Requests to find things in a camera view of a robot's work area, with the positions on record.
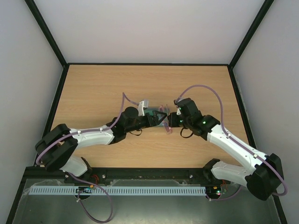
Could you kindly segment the pink sunglasses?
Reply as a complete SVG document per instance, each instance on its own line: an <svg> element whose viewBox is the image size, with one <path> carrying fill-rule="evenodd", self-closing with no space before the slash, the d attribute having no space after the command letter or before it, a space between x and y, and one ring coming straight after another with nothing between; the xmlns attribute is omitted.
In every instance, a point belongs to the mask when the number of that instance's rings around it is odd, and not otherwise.
<svg viewBox="0 0 299 224"><path fill-rule="evenodd" d="M170 115L170 109L168 108L168 105L160 105L159 109L160 112L164 112L168 115ZM172 134L173 129L169 126L168 118L166 117L160 124L159 127L163 127L166 131L166 134Z"/></svg>

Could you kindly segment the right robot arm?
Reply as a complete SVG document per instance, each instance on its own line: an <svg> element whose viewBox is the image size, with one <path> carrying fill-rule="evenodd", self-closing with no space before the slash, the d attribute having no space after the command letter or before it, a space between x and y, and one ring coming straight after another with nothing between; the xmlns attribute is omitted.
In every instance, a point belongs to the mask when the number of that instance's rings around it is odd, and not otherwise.
<svg viewBox="0 0 299 224"><path fill-rule="evenodd" d="M204 171L207 182L224 179L237 183L263 201L276 192L284 180L281 159L276 154L267 155L240 140L215 117L202 115L190 98L175 100L174 105L178 110L168 116L170 126L189 129L240 163L235 166L218 159L210 161Z"/></svg>

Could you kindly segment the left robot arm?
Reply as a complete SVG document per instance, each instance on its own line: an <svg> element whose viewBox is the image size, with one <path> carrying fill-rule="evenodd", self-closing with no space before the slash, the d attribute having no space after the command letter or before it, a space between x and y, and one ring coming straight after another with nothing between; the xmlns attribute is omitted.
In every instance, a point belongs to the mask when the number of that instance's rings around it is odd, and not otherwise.
<svg viewBox="0 0 299 224"><path fill-rule="evenodd" d="M83 157L77 157L78 149L94 145L112 145L124 140L128 133L160 125L167 117L162 110L139 113L137 108L127 107L111 122L90 129L71 129L60 124L35 145L37 165L48 172L64 171L75 181L90 180L93 169Z"/></svg>

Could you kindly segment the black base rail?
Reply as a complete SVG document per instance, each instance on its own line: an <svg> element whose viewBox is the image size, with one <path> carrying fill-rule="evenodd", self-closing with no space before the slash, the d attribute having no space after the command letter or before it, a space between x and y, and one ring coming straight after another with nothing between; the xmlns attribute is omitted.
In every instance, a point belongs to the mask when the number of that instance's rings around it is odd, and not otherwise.
<svg viewBox="0 0 299 224"><path fill-rule="evenodd" d="M230 184L226 179L206 179L203 168L92 168L79 179L93 183L109 185L114 180L175 180L179 183L199 184L202 186L221 185L223 182ZM42 167L27 167L24 171L22 182L27 179L63 179L66 183L75 183L67 172L61 170L48 172Z"/></svg>

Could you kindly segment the black aluminium frame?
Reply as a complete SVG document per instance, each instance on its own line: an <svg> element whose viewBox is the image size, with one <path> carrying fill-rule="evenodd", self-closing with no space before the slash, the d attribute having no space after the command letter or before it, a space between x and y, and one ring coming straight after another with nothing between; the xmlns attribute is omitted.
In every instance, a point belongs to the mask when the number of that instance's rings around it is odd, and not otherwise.
<svg viewBox="0 0 299 224"><path fill-rule="evenodd" d="M63 67L63 71L61 73L61 77L59 80L59 84L55 93L55 97L51 106L51 110L49 112L49 116L47 119L47 123L45 125L44 133L46 133L50 129L50 124L53 123L54 115L57 110L58 106L58 100L60 99L62 89L67 77L67 71L69 69L70 65L73 65L74 63L68 63L65 58L63 57L62 52L60 51L51 31L49 30L42 14L40 13L36 3L33 0L27 0L25 1L29 10L31 11L32 15L34 16L37 24L39 25L40 29L42 30L44 36L46 37L48 43L50 44L52 50L54 51L56 57L58 58L59 62L61 63ZM248 29L244 39L242 40L240 46L238 47L232 61L229 64L216 64L216 66L226 66L228 68L228 72L230 75L230 79L232 82L232 86L235 92L235 97L238 103L238 107L240 110L240 114L242 117L243 125L246 131L247 138L249 140L249 144L251 146L255 146L255 141L252 135L252 131L249 125L248 116L246 115L245 109L244 109L244 103L241 100L240 90L239 87L237 87L237 81L233 72L233 68L236 66L238 60L240 59L241 55L245 51L247 45L249 44L251 38L253 37L254 33L258 29L259 25L261 24L263 18L268 13L271 5L273 4L272 0L266 0L263 2L261 8L259 9L256 17L254 18L250 28ZM96 65L141 65L141 66L149 66L149 65L155 65L155 66L213 66L212 63L96 63ZM17 211L17 207L19 204L19 201L21 199L21 193L24 190L26 176L24 175L22 177L22 180L20 182L19 188L17 190L14 202L12 204L11 210L9 212L8 218L6 223L11 224L13 222L13 219L15 218L15 214Z"/></svg>

